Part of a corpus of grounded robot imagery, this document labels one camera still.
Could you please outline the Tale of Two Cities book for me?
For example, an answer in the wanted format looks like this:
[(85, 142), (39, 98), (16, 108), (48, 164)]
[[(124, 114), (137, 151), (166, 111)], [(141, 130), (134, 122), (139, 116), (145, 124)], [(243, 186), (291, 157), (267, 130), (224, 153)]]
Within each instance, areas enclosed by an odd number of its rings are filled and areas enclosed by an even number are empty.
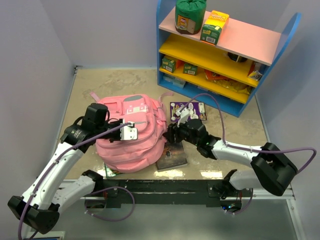
[(163, 172), (188, 164), (187, 156), (181, 142), (164, 144), (164, 150), (159, 160), (155, 163), (157, 171)]

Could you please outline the pink student backpack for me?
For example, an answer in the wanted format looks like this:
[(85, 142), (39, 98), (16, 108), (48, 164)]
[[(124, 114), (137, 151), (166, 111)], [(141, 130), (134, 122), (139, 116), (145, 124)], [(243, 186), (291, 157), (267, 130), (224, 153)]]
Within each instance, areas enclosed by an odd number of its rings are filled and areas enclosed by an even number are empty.
[(91, 97), (108, 107), (110, 117), (133, 122), (137, 137), (128, 140), (110, 142), (108, 139), (97, 139), (96, 153), (105, 165), (120, 173), (134, 173), (154, 164), (162, 155), (167, 131), (166, 107), (163, 97), (171, 96), (165, 92), (157, 99), (146, 94), (133, 94), (99, 98), (94, 92)]

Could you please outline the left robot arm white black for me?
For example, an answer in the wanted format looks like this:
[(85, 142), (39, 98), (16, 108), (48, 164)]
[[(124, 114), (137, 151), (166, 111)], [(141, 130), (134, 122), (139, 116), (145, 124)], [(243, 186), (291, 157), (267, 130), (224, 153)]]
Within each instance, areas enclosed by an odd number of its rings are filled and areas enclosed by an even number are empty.
[(23, 225), (46, 234), (56, 225), (61, 213), (79, 198), (91, 194), (99, 196), (104, 190), (103, 177), (86, 170), (74, 183), (60, 189), (60, 185), (75, 163), (98, 139), (121, 141), (125, 127), (122, 118), (110, 121), (110, 111), (100, 103), (89, 105), (83, 116), (68, 126), (56, 150), (32, 185), (22, 194), (12, 196), (7, 205), (18, 219), (18, 239), (22, 239)]

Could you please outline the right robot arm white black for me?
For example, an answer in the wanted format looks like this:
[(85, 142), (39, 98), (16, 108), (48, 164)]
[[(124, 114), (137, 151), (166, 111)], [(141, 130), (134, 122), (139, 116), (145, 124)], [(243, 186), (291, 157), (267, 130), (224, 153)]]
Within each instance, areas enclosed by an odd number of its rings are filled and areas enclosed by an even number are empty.
[(199, 119), (171, 123), (163, 136), (169, 143), (186, 141), (195, 145), (205, 158), (228, 160), (251, 168), (247, 172), (236, 170), (224, 178), (222, 189), (230, 197), (246, 188), (264, 188), (275, 196), (282, 196), (298, 173), (297, 167), (273, 143), (267, 142), (263, 146), (236, 144), (232, 147), (222, 138), (209, 134)]

